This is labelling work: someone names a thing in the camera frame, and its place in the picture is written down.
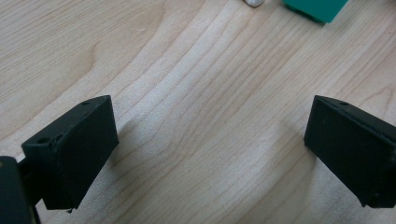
wood grain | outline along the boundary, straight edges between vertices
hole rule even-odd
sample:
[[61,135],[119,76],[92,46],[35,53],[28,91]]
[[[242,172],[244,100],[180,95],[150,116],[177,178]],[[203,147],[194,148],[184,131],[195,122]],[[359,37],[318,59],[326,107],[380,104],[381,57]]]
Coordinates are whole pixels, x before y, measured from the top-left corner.
[[315,94],[396,124],[396,1],[330,24],[242,0],[0,2],[0,155],[111,94],[120,145],[43,223],[395,223],[304,147]]

screw hole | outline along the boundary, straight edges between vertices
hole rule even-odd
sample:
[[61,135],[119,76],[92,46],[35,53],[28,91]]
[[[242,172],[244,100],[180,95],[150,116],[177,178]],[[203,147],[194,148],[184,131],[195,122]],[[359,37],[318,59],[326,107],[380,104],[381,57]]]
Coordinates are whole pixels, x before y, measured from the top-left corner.
[[50,141],[49,138],[40,138],[37,140],[38,144],[44,144],[44,143],[48,143]]

black 3d-printed part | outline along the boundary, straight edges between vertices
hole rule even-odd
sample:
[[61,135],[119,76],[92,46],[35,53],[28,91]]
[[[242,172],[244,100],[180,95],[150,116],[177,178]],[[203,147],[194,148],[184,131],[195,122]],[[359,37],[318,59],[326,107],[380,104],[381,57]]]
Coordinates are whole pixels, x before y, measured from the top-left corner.
[[396,128],[348,103],[316,96],[304,137],[363,206],[396,204]]
[[24,142],[28,165],[42,174],[47,208],[78,208],[118,142],[110,96],[75,106]]
[[39,223],[23,190],[17,161],[0,157],[0,223]]

